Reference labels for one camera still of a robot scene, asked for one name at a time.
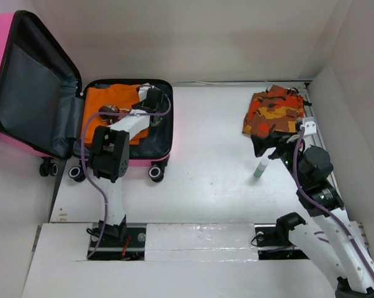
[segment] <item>screw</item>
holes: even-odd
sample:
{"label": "screw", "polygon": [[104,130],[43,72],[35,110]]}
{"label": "screw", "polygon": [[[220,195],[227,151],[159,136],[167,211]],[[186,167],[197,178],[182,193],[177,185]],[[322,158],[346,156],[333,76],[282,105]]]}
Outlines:
{"label": "screw", "polygon": [[265,238],[263,232],[257,232],[256,237],[257,237],[257,240],[259,240],[259,241],[262,241]]}
{"label": "screw", "polygon": [[140,234],[138,234],[138,236],[137,236],[137,240],[138,240],[139,242],[144,242],[144,241],[145,241],[145,238],[146,238],[146,236],[145,236],[144,233],[140,233]]}

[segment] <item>small bottle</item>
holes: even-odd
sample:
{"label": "small bottle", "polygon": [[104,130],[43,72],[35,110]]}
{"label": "small bottle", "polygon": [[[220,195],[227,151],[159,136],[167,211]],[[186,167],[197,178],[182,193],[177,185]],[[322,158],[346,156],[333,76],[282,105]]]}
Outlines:
{"label": "small bottle", "polygon": [[263,159],[261,159],[261,161],[260,161],[260,163],[259,163],[257,169],[254,171],[254,174],[253,174],[254,177],[256,177],[256,178],[260,178],[261,175],[262,175],[262,173],[263,173],[263,172],[265,171],[265,169],[267,168],[268,164],[269,164],[269,160],[268,160],[268,158],[263,158]]}

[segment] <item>orange camouflage fabric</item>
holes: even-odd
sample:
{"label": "orange camouflage fabric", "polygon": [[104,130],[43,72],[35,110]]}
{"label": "orange camouflage fabric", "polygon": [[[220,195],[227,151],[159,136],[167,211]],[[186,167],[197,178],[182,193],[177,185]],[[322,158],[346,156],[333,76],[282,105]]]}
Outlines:
{"label": "orange camouflage fabric", "polygon": [[243,122],[243,133],[266,138],[270,132],[296,132],[296,120],[304,117],[304,99],[298,91],[273,85],[254,93]]}

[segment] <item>pink suitcase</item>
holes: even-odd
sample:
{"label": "pink suitcase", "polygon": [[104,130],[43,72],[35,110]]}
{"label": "pink suitcase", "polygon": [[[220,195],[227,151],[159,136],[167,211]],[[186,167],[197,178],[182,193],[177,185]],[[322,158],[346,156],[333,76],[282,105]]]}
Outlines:
{"label": "pink suitcase", "polygon": [[[0,14],[0,140],[41,156],[42,176],[56,176],[55,159],[79,157],[87,88],[143,83],[159,88],[172,106],[171,85],[158,79],[102,79],[82,91],[78,69],[35,14]],[[173,108],[140,145],[130,146],[130,165],[150,166],[151,179],[161,181],[172,136]],[[80,166],[69,176],[84,180]]]}

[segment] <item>white wall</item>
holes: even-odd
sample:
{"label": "white wall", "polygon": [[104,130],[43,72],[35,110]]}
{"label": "white wall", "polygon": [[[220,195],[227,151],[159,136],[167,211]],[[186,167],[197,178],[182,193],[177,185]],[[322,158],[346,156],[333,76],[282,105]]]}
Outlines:
{"label": "white wall", "polygon": [[349,0],[32,0],[82,73],[297,79],[328,58]]}
{"label": "white wall", "polygon": [[343,200],[374,257],[374,0],[353,1],[309,91]]}
{"label": "white wall", "polygon": [[[0,0],[0,12],[27,9],[28,0]],[[53,178],[41,178],[40,159],[0,143],[0,298],[22,294],[38,224],[48,217]]]}

